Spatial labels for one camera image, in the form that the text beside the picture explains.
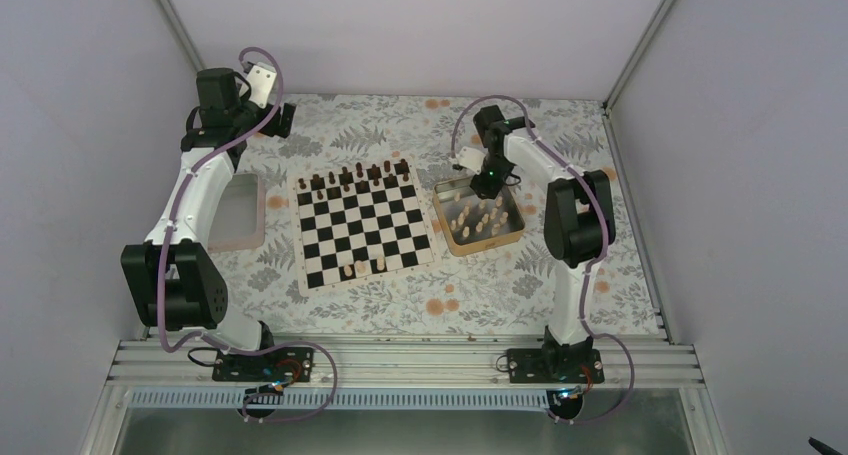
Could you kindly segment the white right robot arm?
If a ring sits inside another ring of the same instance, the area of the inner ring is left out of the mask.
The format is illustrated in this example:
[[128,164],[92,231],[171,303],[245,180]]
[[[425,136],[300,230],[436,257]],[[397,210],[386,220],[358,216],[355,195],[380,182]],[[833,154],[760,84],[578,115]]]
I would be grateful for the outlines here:
[[601,170],[582,171],[533,132],[526,117],[507,119],[487,106],[473,117],[487,153],[471,165],[471,189],[494,199],[518,167],[546,189],[543,235],[555,270],[554,311],[540,348],[544,374],[565,382],[592,364],[595,335],[588,327],[589,289],[615,238],[610,180]]

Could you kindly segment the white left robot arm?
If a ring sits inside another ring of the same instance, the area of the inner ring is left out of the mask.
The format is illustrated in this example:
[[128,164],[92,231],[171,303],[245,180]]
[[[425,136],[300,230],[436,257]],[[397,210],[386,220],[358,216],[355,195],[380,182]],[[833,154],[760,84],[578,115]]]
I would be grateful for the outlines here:
[[180,172],[165,209],[140,244],[124,247],[120,263],[140,321],[161,332],[188,330],[225,351],[255,380],[270,377],[278,352],[266,345],[266,325],[229,309],[226,282],[208,253],[222,195],[247,138],[258,131],[287,137],[294,110],[271,101],[278,71],[254,64],[198,72],[199,104],[180,142]]

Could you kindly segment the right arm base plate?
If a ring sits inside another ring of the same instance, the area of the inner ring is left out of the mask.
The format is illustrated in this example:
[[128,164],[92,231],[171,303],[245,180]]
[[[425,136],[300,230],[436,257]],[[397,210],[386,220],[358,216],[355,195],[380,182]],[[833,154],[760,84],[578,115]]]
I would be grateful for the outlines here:
[[588,346],[513,348],[506,359],[513,384],[600,384],[606,379],[600,352]]

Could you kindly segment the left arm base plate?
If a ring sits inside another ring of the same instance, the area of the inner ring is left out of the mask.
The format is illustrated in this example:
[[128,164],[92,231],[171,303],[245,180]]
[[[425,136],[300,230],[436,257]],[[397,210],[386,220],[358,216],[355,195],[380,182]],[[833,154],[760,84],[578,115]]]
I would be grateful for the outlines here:
[[310,381],[313,359],[314,349],[300,346],[262,356],[219,353],[211,378],[216,382],[305,383]]

